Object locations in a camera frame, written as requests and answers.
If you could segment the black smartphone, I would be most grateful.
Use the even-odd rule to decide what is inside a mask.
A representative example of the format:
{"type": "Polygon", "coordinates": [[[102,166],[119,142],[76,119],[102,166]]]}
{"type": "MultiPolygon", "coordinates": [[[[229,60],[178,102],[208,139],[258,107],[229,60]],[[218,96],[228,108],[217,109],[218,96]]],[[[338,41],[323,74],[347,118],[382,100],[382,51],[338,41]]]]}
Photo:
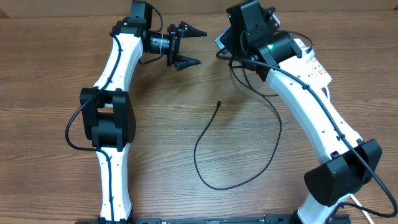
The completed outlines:
{"type": "Polygon", "coordinates": [[[227,45],[229,44],[231,32],[232,32],[232,27],[229,26],[215,39],[215,44],[220,50],[227,47],[227,45]]]}

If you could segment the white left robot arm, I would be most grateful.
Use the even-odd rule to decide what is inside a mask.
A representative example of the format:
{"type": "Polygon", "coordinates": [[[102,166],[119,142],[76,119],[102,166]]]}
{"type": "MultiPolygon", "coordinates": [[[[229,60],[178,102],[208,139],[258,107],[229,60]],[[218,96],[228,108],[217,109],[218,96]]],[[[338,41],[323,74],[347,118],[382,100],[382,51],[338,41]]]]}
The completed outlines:
{"type": "Polygon", "coordinates": [[[102,207],[95,223],[132,223],[132,202],[128,190],[127,158],[136,134],[136,118],[129,97],[134,71],[148,52],[165,57],[168,66],[178,71],[199,65],[198,59],[180,55],[182,38],[205,37],[206,32],[186,22],[172,24],[166,33],[152,30],[155,7],[145,1],[133,1],[130,15],[113,26],[113,46],[107,64],[97,82],[80,92],[80,107],[65,128],[66,141],[72,123],[80,114],[91,151],[99,160],[102,207]]]}

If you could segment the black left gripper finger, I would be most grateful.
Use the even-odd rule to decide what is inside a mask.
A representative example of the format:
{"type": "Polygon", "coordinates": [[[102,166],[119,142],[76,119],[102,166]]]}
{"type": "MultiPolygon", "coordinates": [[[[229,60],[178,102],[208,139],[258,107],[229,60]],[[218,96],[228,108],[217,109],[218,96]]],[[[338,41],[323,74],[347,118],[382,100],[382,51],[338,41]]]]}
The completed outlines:
{"type": "Polygon", "coordinates": [[[182,21],[179,24],[178,29],[180,31],[181,38],[206,37],[207,36],[206,32],[196,29],[184,21],[182,21]]]}
{"type": "Polygon", "coordinates": [[[183,55],[176,55],[174,57],[174,67],[176,68],[177,71],[181,71],[185,68],[199,64],[201,64],[201,60],[195,58],[186,57],[183,55]]]}

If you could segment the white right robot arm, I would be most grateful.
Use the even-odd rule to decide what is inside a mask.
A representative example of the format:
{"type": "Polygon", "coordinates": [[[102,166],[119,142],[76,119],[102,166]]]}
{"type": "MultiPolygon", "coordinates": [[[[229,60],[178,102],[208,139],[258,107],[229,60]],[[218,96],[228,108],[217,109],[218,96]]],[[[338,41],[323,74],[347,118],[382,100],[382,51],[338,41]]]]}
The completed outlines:
{"type": "Polygon", "coordinates": [[[307,38],[280,30],[273,7],[245,1],[227,9],[230,26],[217,38],[217,56],[256,72],[284,101],[305,131],[319,166],[306,172],[309,191],[289,223],[348,223],[337,215],[348,198],[372,180],[382,149],[364,141],[338,114],[323,89],[329,76],[315,60],[307,38]]]}

